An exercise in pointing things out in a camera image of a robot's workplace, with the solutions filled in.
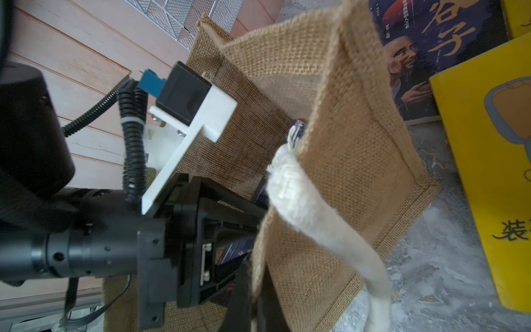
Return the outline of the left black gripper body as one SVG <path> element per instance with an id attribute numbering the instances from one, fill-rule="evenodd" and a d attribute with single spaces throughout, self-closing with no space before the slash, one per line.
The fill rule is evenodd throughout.
<path id="1" fill-rule="evenodd" d="M 138 228 L 138 328 L 163 327 L 168 302 L 195 307 L 234 282 L 245 256 L 218 265 L 216 251 L 255 238 L 265 213 L 209 178 L 173 174 Z"/>

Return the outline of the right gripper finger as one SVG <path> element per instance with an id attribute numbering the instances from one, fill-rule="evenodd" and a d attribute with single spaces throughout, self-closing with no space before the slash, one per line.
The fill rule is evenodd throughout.
<path id="1" fill-rule="evenodd" d="M 220 331 L 289 331 L 269 270 L 262 279 L 261 293 L 252 299 L 251 261 L 245 258 L 236 277 L 235 291 Z"/>

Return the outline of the burlap canvas tote bag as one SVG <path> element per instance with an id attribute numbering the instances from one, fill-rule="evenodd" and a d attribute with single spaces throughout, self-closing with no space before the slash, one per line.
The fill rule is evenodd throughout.
<path id="1" fill-rule="evenodd" d="M 394 102 L 366 1 L 343 1 L 233 38 L 202 16 L 188 65 L 237 102 L 217 142 L 196 139 L 176 172 L 211 178 L 250 197 L 293 118 L 308 120 L 295 157 L 354 229 L 332 237 L 383 259 L 438 195 Z M 251 261 L 252 299 L 269 270 L 289 331 L 328 331 L 362 288 L 391 305 L 386 273 L 375 286 L 268 210 Z M 227 308 L 166 309 L 165 331 L 220 331 Z"/>

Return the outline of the yellow cartoon book front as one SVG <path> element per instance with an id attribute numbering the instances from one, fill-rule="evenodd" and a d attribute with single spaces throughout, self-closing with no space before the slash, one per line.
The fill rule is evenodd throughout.
<path id="1" fill-rule="evenodd" d="M 530 311 L 530 36 L 430 80 L 501 304 Z"/>

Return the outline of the dark old man book front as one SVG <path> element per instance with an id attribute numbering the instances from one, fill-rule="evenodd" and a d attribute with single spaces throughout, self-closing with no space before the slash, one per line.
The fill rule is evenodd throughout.
<path id="1" fill-rule="evenodd" d="M 306 122 L 301 119 L 293 120 L 291 123 L 290 129 L 288 130 L 287 134 L 285 135 L 285 138 L 282 142 L 282 145 L 290 144 L 292 147 L 295 146 L 297 141 L 301 139 L 301 137 L 304 135 L 306 128 Z M 257 204 L 261 208 L 268 209 L 269 205 L 269 198 L 268 194 L 266 193 L 266 183 L 268 180 L 268 174 L 264 175 L 259 183 L 259 186 L 254 191 L 254 194 L 251 197 L 251 202 Z M 254 247 L 254 239 L 246 239 L 242 240 L 240 242 L 234 242 L 226 247 L 223 248 L 223 251 L 221 253 L 221 257 L 218 259 L 219 264 L 225 264 L 228 262 L 231 262 L 239 257 L 247 256 L 251 253 Z M 231 282 L 227 289 L 225 289 L 222 293 L 217 295 L 216 297 L 213 297 L 211 299 L 211 302 L 214 304 L 218 304 L 222 307 L 228 308 L 229 303 L 232 297 L 232 293 L 235 290 L 235 283 Z"/>

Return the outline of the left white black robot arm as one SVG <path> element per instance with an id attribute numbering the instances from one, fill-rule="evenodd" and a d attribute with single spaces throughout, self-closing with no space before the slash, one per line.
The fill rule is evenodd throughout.
<path id="1" fill-rule="evenodd" d="M 72 188 L 66 138 L 117 105 L 124 138 L 119 190 Z M 219 247 L 253 238 L 264 209 L 205 177 L 176 172 L 198 137 L 216 142 L 236 101 L 183 63 L 166 79 L 126 76 L 87 113 L 60 126 L 42 73 L 1 69 L 1 281 L 66 278 L 65 312 L 82 277 L 137 281 L 138 327 L 159 328 L 169 302 L 222 293 L 245 256 Z"/>

